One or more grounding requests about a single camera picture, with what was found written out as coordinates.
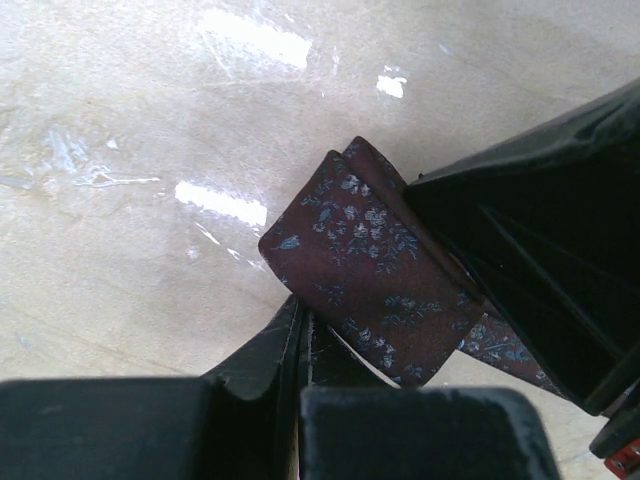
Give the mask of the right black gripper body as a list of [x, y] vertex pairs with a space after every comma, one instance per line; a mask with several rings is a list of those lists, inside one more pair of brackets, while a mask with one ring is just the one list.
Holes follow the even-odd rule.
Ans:
[[590, 443], [590, 452], [611, 473], [638, 473], [639, 395], [624, 395], [603, 414], [608, 421]]

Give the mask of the dark patterned necktie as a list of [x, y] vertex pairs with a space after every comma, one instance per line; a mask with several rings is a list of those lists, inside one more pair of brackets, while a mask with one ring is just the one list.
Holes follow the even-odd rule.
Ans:
[[327, 153], [259, 252], [321, 323], [402, 387], [426, 384], [461, 350], [551, 390], [513, 329], [409, 209], [405, 186], [356, 137]]

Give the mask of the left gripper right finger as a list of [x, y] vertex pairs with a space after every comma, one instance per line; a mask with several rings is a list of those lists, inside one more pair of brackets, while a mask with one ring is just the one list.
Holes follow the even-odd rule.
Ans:
[[368, 367], [337, 333], [311, 312], [302, 318], [298, 389], [305, 387], [396, 388]]

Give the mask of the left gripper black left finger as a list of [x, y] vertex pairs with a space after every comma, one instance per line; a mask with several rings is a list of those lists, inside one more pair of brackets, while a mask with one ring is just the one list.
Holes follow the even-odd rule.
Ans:
[[289, 296], [266, 327], [203, 375], [212, 386], [205, 479], [295, 477], [303, 306]]

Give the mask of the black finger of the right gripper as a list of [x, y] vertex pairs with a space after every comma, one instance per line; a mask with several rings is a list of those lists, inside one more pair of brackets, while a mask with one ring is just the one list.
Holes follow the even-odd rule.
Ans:
[[639, 377], [639, 85], [423, 175], [405, 200], [558, 390], [599, 414]]

